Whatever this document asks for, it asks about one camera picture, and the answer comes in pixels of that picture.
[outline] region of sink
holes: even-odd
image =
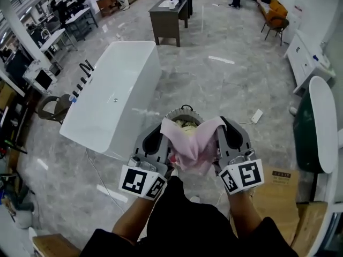
[[[161,4],[159,4],[159,7],[169,7],[170,0],[164,0]]]
[[[161,76],[153,41],[113,42],[94,66],[59,133],[126,161]]]

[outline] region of cardboard box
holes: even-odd
[[[33,237],[33,243],[43,257],[78,257],[81,251],[61,234]]]
[[[261,218],[274,220],[285,241],[291,245],[299,215],[295,203],[299,172],[263,166],[264,184],[256,187],[252,203]]]
[[[292,243],[299,257],[307,256],[315,242],[327,210],[327,203],[313,202],[297,205],[300,221]]]
[[[5,110],[8,103],[10,103],[16,96],[16,92],[5,81],[0,82],[0,109]]]

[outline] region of white bottle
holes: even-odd
[[[169,1],[169,9],[173,10],[175,8],[175,1],[174,0],[170,0]]]

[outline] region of black shirt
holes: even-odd
[[[224,256],[297,256],[271,218],[265,218],[246,239],[238,239],[229,220],[214,206],[192,203],[183,193],[183,183],[172,177],[155,204],[147,225],[147,237],[132,246],[114,233],[97,229],[80,257],[126,256],[131,253]]]

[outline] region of white cabinet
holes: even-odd
[[[325,81],[335,77],[335,72],[327,57],[322,54],[320,46],[312,44],[312,41],[301,31],[296,31],[284,57],[288,58],[293,69],[296,81],[296,88],[293,91],[295,94],[301,88],[307,88],[315,75]]]

